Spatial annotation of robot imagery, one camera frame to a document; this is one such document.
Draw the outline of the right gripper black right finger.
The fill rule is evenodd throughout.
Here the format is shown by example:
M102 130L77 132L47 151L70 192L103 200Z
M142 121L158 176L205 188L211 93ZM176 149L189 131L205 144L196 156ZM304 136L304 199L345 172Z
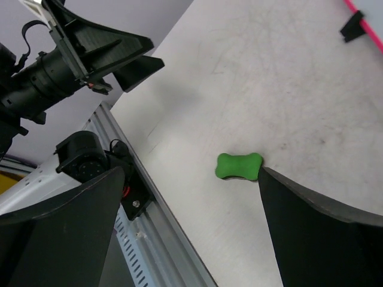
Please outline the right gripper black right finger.
M382 286L382 216L262 167L259 187L284 286Z

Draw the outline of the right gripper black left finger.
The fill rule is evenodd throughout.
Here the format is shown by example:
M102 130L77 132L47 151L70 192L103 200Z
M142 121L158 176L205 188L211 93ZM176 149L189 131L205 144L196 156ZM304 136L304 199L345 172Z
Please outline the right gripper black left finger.
M117 167L1 215L1 286L98 286L123 184Z

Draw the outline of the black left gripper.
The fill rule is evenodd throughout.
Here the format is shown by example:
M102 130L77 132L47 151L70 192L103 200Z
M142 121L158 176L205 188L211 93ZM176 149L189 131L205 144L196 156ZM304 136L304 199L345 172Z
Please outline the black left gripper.
M146 56L151 39L88 21L64 7L64 1L42 1L60 53L60 61L81 87L107 95L113 88L103 77L113 74L130 92L165 67L162 59Z

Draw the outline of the green bone-shaped eraser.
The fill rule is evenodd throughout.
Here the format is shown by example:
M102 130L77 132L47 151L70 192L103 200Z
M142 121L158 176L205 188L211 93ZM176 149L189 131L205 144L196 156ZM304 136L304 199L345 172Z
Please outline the green bone-shaped eraser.
M217 157L215 175L220 179L241 178L257 181L263 157L253 152L247 155L230 155L222 153Z

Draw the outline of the pink-framed whiteboard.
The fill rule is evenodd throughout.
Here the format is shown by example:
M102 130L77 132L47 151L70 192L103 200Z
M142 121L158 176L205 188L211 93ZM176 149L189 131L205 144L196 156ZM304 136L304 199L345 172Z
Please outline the pink-framed whiteboard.
M361 25L371 40L382 52L382 1L348 1L345 0L352 15L360 10L363 14Z

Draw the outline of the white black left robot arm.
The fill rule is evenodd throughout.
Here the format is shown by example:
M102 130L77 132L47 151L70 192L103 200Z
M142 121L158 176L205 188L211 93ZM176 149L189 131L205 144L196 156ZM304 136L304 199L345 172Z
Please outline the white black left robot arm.
M150 57L151 39L90 22L65 7L63 1L24 1L37 19L22 32L44 25L55 43L49 53L40 52L26 66L28 54L16 57L1 47L1 154L13 138L28 131L20 124L27 119L43 125L46 110L83 87L108 94L112 87L104 77L113 74L124 92L133 90L164 67Z

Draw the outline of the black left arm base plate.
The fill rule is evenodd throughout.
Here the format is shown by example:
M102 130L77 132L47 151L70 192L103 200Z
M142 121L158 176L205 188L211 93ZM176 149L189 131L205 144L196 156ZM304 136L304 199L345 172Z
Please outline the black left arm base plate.
M124 171L121 205L128 220L133 221L145 212L152 200L152 192L123 141L113 139L106 154L110 167L121 167Z

